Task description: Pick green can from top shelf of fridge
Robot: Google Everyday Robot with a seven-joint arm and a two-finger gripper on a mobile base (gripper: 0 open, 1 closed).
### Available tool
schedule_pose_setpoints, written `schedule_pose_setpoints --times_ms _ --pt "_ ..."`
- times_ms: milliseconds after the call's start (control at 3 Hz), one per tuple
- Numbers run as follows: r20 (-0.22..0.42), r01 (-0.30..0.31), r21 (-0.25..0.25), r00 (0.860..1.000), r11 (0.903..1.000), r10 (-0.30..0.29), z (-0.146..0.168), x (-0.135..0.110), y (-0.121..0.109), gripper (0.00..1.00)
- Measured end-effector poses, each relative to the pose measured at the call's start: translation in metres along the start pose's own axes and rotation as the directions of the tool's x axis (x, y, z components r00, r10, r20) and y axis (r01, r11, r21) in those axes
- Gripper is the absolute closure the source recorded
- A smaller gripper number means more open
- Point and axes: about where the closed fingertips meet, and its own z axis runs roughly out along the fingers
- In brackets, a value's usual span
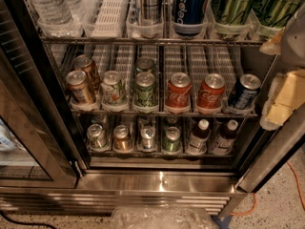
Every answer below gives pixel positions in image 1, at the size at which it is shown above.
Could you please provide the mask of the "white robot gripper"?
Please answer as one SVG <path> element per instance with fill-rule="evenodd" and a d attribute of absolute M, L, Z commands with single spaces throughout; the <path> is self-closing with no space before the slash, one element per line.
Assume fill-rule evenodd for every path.
<path fill-rule="evenodd" d="M 285 30 L 265 42 L 259 51 L 281 55 L 286 63 L 305 67 L 305 4 L 289 20 Z M 305 70 L 278 73 L 272 81 L 268 99 L 262 110 L 260 126 L 273 131 L 282 126 L 305 103 Z"/>

